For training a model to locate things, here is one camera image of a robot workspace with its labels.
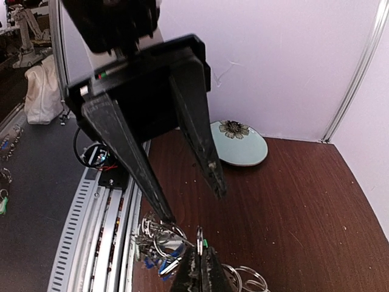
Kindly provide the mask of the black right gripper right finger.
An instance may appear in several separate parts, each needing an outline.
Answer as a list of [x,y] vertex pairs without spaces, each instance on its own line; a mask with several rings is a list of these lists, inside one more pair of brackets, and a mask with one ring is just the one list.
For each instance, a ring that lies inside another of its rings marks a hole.
[[213,247],[203,250],[200,261],[201,284],[203,292],[228,292],[233,291],[224,272],[221,262]]

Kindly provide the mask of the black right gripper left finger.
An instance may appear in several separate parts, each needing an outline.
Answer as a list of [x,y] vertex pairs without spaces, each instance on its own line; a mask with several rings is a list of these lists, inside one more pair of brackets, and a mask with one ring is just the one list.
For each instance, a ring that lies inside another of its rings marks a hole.
[[200,257],[197,248],[188,247],[172,282],[170,292],[200,292]]

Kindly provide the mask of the grey disc keyring organizer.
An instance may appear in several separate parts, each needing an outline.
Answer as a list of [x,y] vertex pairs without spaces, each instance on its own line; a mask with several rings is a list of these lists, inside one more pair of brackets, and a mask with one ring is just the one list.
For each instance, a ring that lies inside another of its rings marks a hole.
[[[156,268],[157,275],[163,280],[174,280],[188,247],[197,248],[200,261],[206,248],[203,246],[205,237],[200,226],[196,230],[196,242],[191,243],[182,228],[157,221],[152,212],[142,218],[133,233],[133,239],[136,260],[143,262],[148,269]],[[242,265],[233,267],[222,262],[221,265],[233,291],[269,291],[264,277],[254,269]]]

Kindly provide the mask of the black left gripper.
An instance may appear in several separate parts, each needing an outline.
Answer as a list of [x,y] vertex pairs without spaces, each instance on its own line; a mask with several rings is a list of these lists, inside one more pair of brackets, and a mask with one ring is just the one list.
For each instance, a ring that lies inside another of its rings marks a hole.
[[64,1],[63,6],[92,52],[123,53],[67,86],[65,102],[79,127],[108,146],[163,222],[176,219],[141,142],[174,128],[183,132],[215,196],[226,196],[210,129],[211,69],[204,42],[189,34],[141,49],[140,39],[157,30],[156,1]]

